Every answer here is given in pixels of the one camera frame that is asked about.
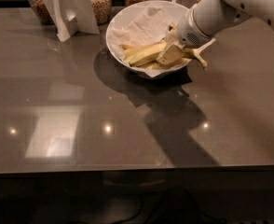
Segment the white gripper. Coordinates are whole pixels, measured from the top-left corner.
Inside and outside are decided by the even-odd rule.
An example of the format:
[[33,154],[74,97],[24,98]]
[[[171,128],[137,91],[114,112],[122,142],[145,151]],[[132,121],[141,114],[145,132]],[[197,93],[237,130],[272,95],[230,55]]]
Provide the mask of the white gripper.
[[[167,44],[178,40],[187,48],[198,49],[212,40],[209,35],[200,31],[195,21],[194,10],[195,7],[191,7],[179,20],[176,29],[172,28],[165,35],[164,40]],[[183,57],[183,51],[178,46],[171,44],[159,53],[156,61],[162,65],[169,65]]]

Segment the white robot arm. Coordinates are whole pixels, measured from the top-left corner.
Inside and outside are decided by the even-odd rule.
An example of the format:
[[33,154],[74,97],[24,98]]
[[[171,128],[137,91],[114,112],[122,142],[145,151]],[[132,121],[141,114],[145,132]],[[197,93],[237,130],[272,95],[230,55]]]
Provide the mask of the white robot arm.
[[192,6],[165,37],[166,47],[157,61],[169,65],[212,40],[220,31],[251,17],[264,21],[274,31],[274,0],[201,0]]

